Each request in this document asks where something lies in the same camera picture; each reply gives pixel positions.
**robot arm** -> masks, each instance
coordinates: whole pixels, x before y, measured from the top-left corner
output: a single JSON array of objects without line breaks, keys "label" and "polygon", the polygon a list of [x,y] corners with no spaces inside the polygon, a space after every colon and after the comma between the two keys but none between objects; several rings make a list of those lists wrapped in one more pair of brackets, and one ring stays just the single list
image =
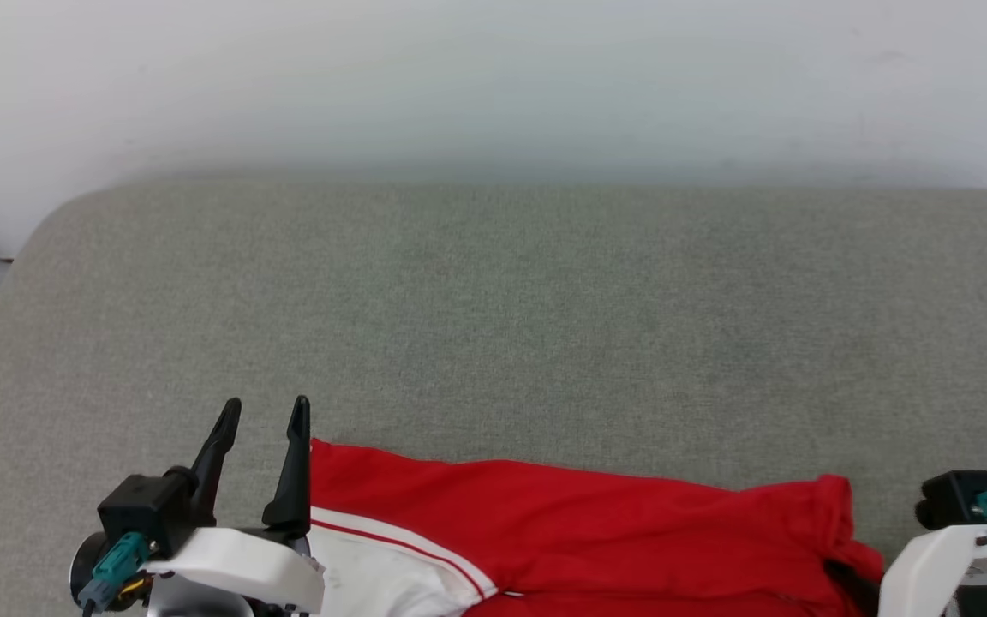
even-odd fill
[{"label": "robot arm", "polygon": [[263,528],[216,527],[212,514],[224,456],[242,403],[219,415],[192,469],[129,476],[98,507],[103,531],[82,543],[71,566],[71,597],[83,614],[143,601],[149,617],[317,614],[324,582],[307,543],[310,530],[310,403],[296,399],[289,450]]},{"label": "robot arm", "polygon": [[987,581],[967,577],[987,559],[987,471],[952,471],[921,487],[913,538],[882,579],[878,617],[987,617]]}]

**couch cushion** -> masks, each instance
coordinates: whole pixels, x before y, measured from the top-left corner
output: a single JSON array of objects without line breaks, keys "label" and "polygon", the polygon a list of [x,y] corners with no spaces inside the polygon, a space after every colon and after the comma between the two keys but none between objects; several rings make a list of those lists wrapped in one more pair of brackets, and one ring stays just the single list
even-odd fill
[{"label": "couch cushion", "polygon": [[254,524],[317,437],[728,488],[839,473],[893,557],[919,484],[987,469],[987,192],[179,183],[90,195],[0,292],[0,614],[128,473],[242,429]]}]

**cable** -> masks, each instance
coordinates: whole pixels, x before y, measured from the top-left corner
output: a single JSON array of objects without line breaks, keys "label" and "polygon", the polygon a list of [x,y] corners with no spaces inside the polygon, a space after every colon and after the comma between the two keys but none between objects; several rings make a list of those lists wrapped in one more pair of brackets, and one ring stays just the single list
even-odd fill
[{"label": "cable", "polygon": [[124,589],[121,590],[121,593],[118,593],[117,595],[124,595],[129,592],[134,592],[134,590],[138,590],[141,586],[144,586],[145,582],[147,582],[147,578],[140,578],[131,585],[125,585]]}]

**gray fabric surface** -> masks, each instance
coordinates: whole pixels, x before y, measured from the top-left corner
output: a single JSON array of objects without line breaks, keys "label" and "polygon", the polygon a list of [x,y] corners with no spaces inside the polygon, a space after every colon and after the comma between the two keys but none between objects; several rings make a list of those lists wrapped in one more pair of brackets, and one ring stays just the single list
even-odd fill
[{"label": "gray fabric surface", "polygon": [[987,468],[987,192],[167,184],[52,215],[0,292],[0,614],[129,472],[240,396],[222,524],[291,401],[321,438],[728,488],[849,476],[896,554],[918,485]]}]

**white stripe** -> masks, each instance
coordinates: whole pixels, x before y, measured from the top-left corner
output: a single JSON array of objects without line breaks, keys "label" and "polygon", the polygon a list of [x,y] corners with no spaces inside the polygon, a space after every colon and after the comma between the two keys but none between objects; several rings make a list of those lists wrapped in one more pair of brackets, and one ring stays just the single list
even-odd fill
[{"label": "white stripe", "polygon": [[[466,572],[467,577],[471,577],[479,587],[482,587],[482,597],[490,597],[497,592],[497,585],[494,585],[490,577],[487,577],[486,573],[479,570],[478,566],[475,566],[474,563],[470,563],[462,555],[455,554],[455,552],[447,550],[438,543],[428,540],[425,536],[415,534],[414,531],[404,530],[404,528],[397,527],[395,524],[384,523],[381,520],[356,516],[354,514],[344,514],[344,512],[334,512],[332,509],[317,506],[310,507],[310,517],[313,520],[320,520],[322,523],[336,524],[337,527],[344,527],[346,530],[363,531],[365,534],[381,536],[381,538],[409,544],[411,547],[426,551],[428,554],[435,555],[435,557],[450,561],[453,565],[458,566],[459,570]],[[420,558],[422,556],[415,554],[415,557]],[[467,582],[465,578],[463,582],[470,585],[470,582]]]}]

